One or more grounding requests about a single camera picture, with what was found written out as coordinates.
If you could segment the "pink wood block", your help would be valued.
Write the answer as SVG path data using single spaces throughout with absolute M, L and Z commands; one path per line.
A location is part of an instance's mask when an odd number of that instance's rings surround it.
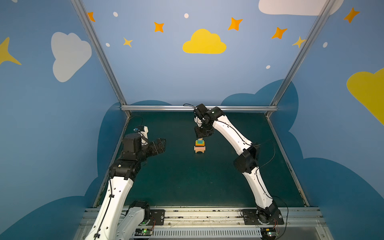
M 205 150 L 206 150 L 206 147 L 197 147 L 197 146 L 194 147 L 195 152 L 204 152 Z

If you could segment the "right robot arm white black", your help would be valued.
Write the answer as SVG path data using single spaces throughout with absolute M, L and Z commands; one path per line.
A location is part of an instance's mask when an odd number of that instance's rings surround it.
M 258 157 L 260 145 L 253 144 L 230 122 L 218 107 L 208 109 L 204 104 L 194 107 L 196 137 L 203 139 L 211 136 L 215 130 L 221 133 L 234 148 L 238 157 L 235 168 L 246 178 L 255 198 L 257 212 L 254 216 L 262 225 L 283 224 L 284 219 L 276 201 L 270 195 L 260 173 Z

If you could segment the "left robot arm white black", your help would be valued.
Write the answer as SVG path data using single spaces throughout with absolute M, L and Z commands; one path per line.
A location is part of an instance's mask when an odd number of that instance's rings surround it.
M 119 222 L 142 162 L 164 153 L 166 142 L 163 138 L 149 141 L 146 135 L 139 133 L 128 134 L 122 139 L 121 154 L 109 168 L 105 198 L 86 240 L 129 240 L 141 223 L 151 220 L 149 204 L 135 201 Z

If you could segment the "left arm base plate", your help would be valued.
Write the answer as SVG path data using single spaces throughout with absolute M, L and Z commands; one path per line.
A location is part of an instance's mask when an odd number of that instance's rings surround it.
M 145 226 L 163 226 L 165 221 L 165 210 L 163 209 L 154 209 L 150 210 L 149 212 L 145 212 L 145 218 L 143 223 Z

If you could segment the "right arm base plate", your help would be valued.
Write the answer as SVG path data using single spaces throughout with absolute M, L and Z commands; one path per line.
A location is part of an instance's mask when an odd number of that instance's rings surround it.
M 271 216 L 257 209 L 242 209 L 241 217 L 245 225 L 284 225 L 284 218 L 279 210 Z

